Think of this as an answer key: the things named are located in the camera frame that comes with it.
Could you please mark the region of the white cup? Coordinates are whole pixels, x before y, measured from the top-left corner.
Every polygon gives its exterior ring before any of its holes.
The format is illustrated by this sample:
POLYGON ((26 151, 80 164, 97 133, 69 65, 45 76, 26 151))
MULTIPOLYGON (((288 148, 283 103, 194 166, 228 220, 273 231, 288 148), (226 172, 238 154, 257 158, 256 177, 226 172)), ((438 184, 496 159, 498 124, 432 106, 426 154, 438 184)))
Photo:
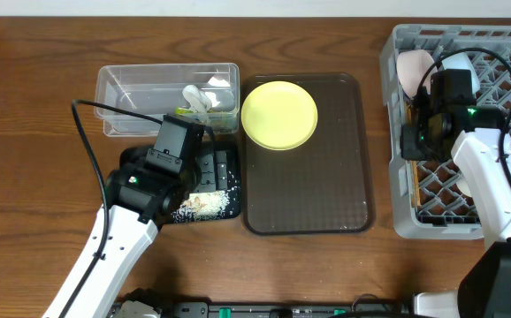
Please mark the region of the white cup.
POLYGON ((480 89, 480 80, 477 77, 476 70, 471 63, 468 55, 465 52, 455 54, 442 61, 442 66, 445 70, 457 69, 457 70, 469 70, 471 76, 471 87, 472 93, 475 94, 480 89))

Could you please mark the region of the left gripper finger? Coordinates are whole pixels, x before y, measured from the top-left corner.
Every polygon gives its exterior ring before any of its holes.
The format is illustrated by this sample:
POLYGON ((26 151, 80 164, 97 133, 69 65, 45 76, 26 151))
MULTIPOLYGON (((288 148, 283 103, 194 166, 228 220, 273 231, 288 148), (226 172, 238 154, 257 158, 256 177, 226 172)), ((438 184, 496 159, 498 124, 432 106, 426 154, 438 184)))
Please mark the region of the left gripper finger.
POLYGON ((228 187, 228 155, 228 149, 218 150, 216 152, 217 188, 228 187))
POLYGON ((197 157, 201 172, 198 190, 217 190, 217 175, 214 153, 210 148, 203 148, 197 157))

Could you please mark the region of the light blue bowl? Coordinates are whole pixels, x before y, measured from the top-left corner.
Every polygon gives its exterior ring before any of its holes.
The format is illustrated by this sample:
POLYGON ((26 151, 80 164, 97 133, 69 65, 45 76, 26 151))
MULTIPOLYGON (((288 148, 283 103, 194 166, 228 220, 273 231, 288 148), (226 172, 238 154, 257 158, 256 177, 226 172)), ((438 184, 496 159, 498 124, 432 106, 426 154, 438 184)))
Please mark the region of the light blue bowl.
POLYGON ((467 180, 464 176, 458 177, 455 185, 458 187, 458 189, 460 190, 460 192, 462 194, 466 195, 467 197, 472 196, 471 191, 469 190, 469 185, 468 185, 467 180))

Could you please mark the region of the wooden chopstick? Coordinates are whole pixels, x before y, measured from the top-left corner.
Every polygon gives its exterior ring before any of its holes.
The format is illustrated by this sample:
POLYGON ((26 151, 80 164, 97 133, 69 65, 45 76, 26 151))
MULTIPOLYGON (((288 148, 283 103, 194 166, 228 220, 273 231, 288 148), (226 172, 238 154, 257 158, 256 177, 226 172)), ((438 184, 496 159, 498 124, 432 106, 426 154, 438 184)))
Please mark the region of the wooden chopstick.
POLYGON ((416 111, 411 105, 406 106, 406 127, 414 131, 416 128, 416 119, 415 119, 416 111))
POLYGON ((419 208, 421 206, 421 202, 420 202, 420 189, 419 189, 417 161, 411 161, 410 166, 411 166, 412 181, 413 181, 413 194, 414 194, 414 199, 412 200, 412 202, 415 204, 415 208, 419 208))

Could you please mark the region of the green snack wrapper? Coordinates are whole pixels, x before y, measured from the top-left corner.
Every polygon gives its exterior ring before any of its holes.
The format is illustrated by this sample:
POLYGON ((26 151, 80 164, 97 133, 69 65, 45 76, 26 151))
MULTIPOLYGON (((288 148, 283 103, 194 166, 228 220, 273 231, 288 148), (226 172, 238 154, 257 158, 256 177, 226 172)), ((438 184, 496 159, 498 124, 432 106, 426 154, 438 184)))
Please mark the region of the green snack wrapper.
POLYGON ((239 126, 236 115, 228 112, 209 110, 207 113, 201 113, 179 107, 175 113, 210 126, 214 133, 235 133, 239 126))

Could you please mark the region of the white napkin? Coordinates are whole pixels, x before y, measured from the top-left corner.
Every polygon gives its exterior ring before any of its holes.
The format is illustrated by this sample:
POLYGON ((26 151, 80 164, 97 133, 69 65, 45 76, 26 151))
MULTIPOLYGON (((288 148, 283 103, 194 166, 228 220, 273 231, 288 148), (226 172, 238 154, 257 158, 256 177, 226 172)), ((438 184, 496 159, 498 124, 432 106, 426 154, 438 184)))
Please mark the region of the white napkin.
POLYGON ((209 120, 209 112, 212 109, 211 99, 195 85, 187 85, 182 90, 183 98, 189 104, 188 108, 179 109, 180 114, 194 114, 204 123, 209 120))

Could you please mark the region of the pink bowl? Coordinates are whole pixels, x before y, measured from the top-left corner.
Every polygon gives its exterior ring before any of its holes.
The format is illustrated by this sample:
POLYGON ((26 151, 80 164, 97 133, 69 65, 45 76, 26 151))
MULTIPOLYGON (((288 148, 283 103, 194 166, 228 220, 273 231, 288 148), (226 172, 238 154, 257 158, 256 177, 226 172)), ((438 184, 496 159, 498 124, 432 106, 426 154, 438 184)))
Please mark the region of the pink bowl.
POLYGON ((405 95, 416 96, 418 85, 427 69, 434 63, 431 54, 423 49, 401 52, 396 61, 397 76, 405 95))

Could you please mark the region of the leftover rice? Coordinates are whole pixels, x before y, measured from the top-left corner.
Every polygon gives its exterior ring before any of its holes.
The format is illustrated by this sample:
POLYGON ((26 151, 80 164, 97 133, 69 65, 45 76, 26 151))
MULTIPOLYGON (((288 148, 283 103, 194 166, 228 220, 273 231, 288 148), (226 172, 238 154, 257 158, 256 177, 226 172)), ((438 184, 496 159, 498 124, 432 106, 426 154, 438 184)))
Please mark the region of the leftover rice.
POLYGON ((238 186, 233 186, 212 193, 190 193, 172 212, 172 222, 194 223, 234 218, 240 213, 239 190, 238 186))

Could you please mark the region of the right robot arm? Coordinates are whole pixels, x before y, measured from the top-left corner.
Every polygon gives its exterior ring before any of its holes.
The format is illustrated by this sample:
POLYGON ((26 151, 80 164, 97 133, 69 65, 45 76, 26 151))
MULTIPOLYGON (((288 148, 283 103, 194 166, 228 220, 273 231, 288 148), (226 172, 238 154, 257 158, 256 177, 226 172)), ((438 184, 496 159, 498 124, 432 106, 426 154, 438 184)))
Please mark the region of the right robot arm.
POLYGON ((511 317, 511 140, 497 108, 478 108, 468 70, 431 75, 401 129, 406 160, 452 160, 463 176, 484 235, 485 252, 454 291, 414 297, 420 317, 511 317))

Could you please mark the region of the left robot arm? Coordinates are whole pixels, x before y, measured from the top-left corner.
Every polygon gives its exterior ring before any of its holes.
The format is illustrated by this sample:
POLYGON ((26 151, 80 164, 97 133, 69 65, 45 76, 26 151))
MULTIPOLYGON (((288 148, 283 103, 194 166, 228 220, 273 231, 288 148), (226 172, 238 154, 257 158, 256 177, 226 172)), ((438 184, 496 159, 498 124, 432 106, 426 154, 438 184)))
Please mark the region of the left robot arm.
POLYGON ((106 316, 160 229, 208 208, 225 188, 210 127, 181 116, 159 124, 155 144, 125 149, 118 169, 99 179, 103 204, 46 316, 106 316))

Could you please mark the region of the yellow plate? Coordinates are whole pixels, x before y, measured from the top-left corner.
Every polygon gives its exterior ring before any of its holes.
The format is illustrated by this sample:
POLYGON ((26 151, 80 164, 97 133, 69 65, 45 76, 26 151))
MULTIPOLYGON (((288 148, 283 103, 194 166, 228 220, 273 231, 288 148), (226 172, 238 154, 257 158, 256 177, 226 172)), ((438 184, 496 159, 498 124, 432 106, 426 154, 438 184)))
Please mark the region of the yellow plate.
POLYGON ((297 148, 314 133, 317 104, 310 93, 287 81, 272 81, 246 97, 240 119, 247 136, 258 146, 284 151, 297 148))

